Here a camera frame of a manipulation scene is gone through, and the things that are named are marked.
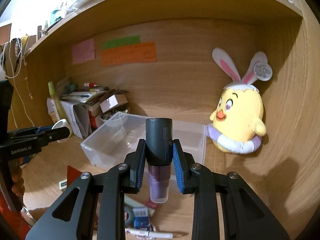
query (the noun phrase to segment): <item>orange sticky note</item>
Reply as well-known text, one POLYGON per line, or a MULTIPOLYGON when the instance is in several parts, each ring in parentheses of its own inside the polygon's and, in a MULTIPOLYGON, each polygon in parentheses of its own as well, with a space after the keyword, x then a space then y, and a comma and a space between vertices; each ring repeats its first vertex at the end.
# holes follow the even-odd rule
POLYGON ((156 44, 154 42, 145 42, 105 49, 101 53, 101 58, 103 66, 156 62, 156 44))

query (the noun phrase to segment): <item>yellow chick plush toy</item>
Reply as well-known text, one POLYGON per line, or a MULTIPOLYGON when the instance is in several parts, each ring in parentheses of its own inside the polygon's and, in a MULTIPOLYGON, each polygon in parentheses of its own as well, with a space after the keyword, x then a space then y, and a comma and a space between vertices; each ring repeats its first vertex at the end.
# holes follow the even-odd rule
POLYGON ((212 125, 207 126, 207 135, 223 152, 247 154, 261 145, 261 136, 266 134, 262 122, 263 104, 259 91, 252 85, 257 79, 267 81, 272 76, 267 56, 258 52, 251 60, 242 80, 231 57, 222 49, 212 51, 213 60, 232 78, 211 114, 212 125))

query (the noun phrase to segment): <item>red paper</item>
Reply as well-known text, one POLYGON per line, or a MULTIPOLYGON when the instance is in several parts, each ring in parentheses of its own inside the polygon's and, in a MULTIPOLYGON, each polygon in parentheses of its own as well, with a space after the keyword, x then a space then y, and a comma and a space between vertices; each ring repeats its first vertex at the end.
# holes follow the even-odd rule
POLYGON ((154 42, 145 42, 105 49, 102 51, 101 57, 103 66, 156 62, 156 44, 154 42))
POLYGON ((72 63, 79 64, 96 58, 93 39, 72 46, 72 63))
POLYGON ((71 167, 68 165, 68 170, 67 170, 67 187, 69 187, 72 182, 76 180, 81 175, 81 171, 71 167))
POLYGON ((149 200, 145 203, 145 205, 149 208, 157 209, 159 204, 152 202, 152 200, 149 198, 149 200))

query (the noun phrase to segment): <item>white marker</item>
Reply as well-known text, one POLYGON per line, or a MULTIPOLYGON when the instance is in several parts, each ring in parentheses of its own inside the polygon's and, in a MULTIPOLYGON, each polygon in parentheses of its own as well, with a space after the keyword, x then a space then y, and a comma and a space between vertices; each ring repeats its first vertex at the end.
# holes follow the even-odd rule
POLYGON ((126 233, 130 233, 131 235, 135 235, 135 236, 152 237, 152 238, 165 238, 165 239, 173 238, 173 233, 144 231, 144 230, 138 230, 138 229, 134 229, 134 228, 126 228, 125 231, 126 231, 126 233))

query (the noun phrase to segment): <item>clear plastic container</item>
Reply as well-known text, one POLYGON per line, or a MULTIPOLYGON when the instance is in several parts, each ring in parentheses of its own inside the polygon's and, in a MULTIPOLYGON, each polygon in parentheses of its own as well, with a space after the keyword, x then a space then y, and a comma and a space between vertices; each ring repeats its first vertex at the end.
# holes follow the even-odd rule
MULTIPOLYGON (((139 139, 146 138, 147 118, 118 112, 106 121, 81 143, 91 164, 110 169, 122 163, 128 153, 136 150, 139 139)), ((173 120, 172 127, 173 138, 180 140, 183 151, 191 153, 197 163, 203 164, 205 125, 173 120)))

